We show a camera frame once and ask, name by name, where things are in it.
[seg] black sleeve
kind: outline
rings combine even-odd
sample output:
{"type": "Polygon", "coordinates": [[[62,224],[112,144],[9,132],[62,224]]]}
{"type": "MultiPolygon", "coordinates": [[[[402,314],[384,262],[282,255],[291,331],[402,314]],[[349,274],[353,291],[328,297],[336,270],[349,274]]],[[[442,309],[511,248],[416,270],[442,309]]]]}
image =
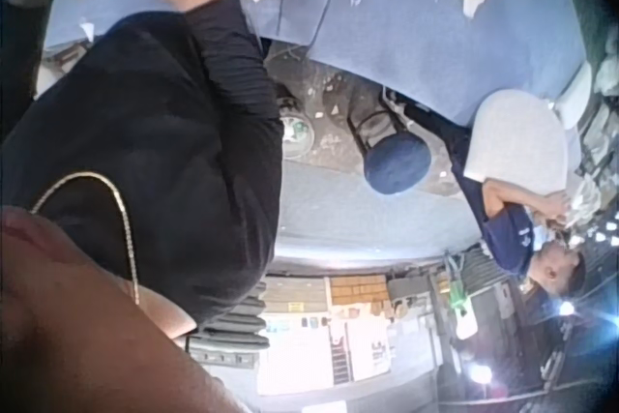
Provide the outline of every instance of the black sleeve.
{"type": "Polygon", "coordinates": [[[214,0],[186,13],[222,115],[222,163],[255,193],[277,231],[283,128],[275,85],[240,0],[214,0]]]}
{"type": "Polygon", "coordinates": [[[36,94],[49,5],[24,9],[0,5],[0,125],[4,141],[36,94]]]}

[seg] person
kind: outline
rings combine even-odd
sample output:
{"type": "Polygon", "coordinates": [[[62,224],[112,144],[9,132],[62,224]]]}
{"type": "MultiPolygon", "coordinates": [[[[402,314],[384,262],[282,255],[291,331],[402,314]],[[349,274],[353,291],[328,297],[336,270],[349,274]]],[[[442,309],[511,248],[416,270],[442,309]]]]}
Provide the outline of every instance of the person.
{"type": "Polygon", "coordinates": [[[2,203],[57,224],[71,241],[24,234],[79,248],[176,338],[273,258],[282,124],[240,0],[168,1],[178,13],[121,20],[33,102],[51,0],[2,0],[2,203]]]}
{"type": "Polygon", "coordinates": [[[584,283],[584,257],[551,239],[544,221],[561,222],[569,208],[564,192],[538,195],[495,179],[479,183],[464,176],[471,130],[398,96],[404,114],[443,140],[452,171],[494,260],[503,270],[528,276],[555,296],[576,294],[584,283]]]}
{"type": "Polygon", "coordinates": [[[2,212],[2,411],[249,411],[53,222],[2,212]]]}

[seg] blue stool cushion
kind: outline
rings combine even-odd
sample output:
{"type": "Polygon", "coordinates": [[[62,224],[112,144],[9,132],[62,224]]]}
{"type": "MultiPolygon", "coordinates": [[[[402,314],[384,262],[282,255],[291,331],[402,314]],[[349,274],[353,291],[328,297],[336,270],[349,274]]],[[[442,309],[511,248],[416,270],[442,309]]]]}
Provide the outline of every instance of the blue stool cushion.
{"type": "Polygon", "coordinates": [[[404,192],[424,176],[432,162],[426,143],[412,133],[388,135],[366,152],[364,171],[369,185],[380,193],[404,192]]]}

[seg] dark hair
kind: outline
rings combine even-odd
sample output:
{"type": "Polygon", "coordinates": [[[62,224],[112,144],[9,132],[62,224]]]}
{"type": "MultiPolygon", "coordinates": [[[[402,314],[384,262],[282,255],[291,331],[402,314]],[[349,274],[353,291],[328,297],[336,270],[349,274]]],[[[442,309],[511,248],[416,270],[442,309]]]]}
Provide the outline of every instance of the dark hair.
{"type": "Polygon", "coordinates": [[[578,253],[578,264],[572,270],[572,275],[568,280],[568,285],[561,293],[561,297],[573,298],[577,296],[584,285],[584,279],[587,275],[587,266],[584,263],[584,255],[582,252],[578,253]]]}

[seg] gold chain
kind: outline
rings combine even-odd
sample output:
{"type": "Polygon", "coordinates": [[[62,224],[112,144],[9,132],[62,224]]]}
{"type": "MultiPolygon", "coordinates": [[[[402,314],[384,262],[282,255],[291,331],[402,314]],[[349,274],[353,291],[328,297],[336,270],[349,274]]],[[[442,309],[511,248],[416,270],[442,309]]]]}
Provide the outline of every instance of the gold chain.
{"type": "Polygon", "coordinates": [[[65,176],[56,184],[54,184],[51,188],[49,188],[43,196],[39,199],[33,209],[30,211],[32,214],[38,214],[41,210],[41,207],[47,202],[47,200],[54,195],[60,188],[62,188],[65,184],[80,178],[90,178],[95,179],[104,183],[114,195],[114,200],[116,201],[116,205],[120,211],[120,216],[123,220],[123,227],[125,228],[125,242],[127,244],[127,257],[129,258],[129,268],[132,274],[132,282],[133,282],[133,301],[136,305],[139,306],[139,283],[137,280],[137,267],[135,266],[135,252],[133,249],[133,238],[132,238],[132,228],[129,222],[129,214],[127,213],[127,208],[125,207],[125,202],[123,201],[123,196],[120,191],[114,186],[108,178],[103,176],[102,174],[96,173],[94,171],[80,171],[77,173],[72,173],[68,176],[65,176]]]}

